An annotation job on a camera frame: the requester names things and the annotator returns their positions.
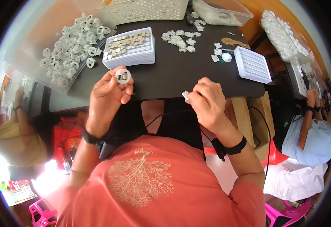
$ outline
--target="perforated basket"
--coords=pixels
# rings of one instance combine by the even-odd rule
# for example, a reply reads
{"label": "perforated basket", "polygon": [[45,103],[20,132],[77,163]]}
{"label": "perforated basket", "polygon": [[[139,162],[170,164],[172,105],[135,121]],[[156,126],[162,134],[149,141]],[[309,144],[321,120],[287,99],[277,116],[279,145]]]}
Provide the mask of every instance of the perforated basket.
{"label": "perforated basket", "polygon": [[104,0],[101,11],[116,25],[145,20],[183,20],[187,4],[188,0]]}

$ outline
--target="orange t-shirt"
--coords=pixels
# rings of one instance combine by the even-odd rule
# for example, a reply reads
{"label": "orange t-shirt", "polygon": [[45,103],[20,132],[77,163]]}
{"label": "orange t-shirt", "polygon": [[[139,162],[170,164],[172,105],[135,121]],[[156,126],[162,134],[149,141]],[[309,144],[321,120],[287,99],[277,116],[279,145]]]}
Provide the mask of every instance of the orange t-shirt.
{"label": "orange t-shirt", "polygon": [[227,195],[202,151],[172,138],[122,145],[65,192],[56,226],[265,226],[260,188],[239,184]]}

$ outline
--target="tree print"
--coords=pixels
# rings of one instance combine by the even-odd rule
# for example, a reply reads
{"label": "tree print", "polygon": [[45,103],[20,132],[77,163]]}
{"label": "tree print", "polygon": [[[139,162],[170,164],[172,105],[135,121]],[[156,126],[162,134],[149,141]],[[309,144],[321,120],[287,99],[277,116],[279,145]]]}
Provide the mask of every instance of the tree print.
{"label": "tree print", "polygon": [[127,161],[117,161],[107,171],[110,191],[121,201],[135,207],[148,205],[152,198],[160,194],[173,193],[172,176],[166,171],[170,164],[160,161],[147,162],[145,156]]}

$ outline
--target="chair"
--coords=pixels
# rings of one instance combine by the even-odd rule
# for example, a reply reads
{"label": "chair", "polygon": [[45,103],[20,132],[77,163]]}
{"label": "chair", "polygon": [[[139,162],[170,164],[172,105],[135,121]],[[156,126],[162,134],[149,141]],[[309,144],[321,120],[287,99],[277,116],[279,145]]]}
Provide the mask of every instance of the chair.
{"label": "chair", "polygon": [[[50,224],[55,224],[57,221],[49,222],[48,220],[53,217],[55,214],[57,214],[56,210],[42,210],[38,203],[42,202],[44,199],[40,199],[36,202],[34,202],[32,205],[30,205],[29,211],[32,214],[32,224],[34,227],[45,227]],[[36,222],[34,218],[34,213],[38,212],[38,214],[41,216],[40,219]]]}
{"label": "chair", "polygon": [[[267,165],[267,159],[268,159],[269,151],[266,154],[265,161],[261,162],[261,165],[266,166]],[[289,157],[282,154],[280,151],[277,150],[274,144],[274,139],[271,139],[270,143],[270,159],[269,159],[269,165],[277,165],[285,160],[287,160]]]}
{"label": "chair", "polygon": [[295,208],[290,206],[285,200],[282,200],[286,208],[281,212],[272,208],[269,204],[265,203],[266,215],[271,220],[272,227],[286,227],[297,222],[309,211],[310,201],[305,202],[302,206]]}

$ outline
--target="yellow shirt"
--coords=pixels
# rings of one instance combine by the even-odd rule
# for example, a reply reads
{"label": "yellow shirt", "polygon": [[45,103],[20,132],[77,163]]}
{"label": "yellow shirt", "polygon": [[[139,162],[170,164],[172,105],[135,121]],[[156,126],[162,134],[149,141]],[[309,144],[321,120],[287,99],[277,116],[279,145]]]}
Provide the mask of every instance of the yellow shirt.
{"label": "yellow shirt", "polygon": [[13,166],[23,167],[44,164],[47,161],[47,148],[38,134],[32,135],[25,146],[19,123],[11,120],[0,125],[0,154]]}

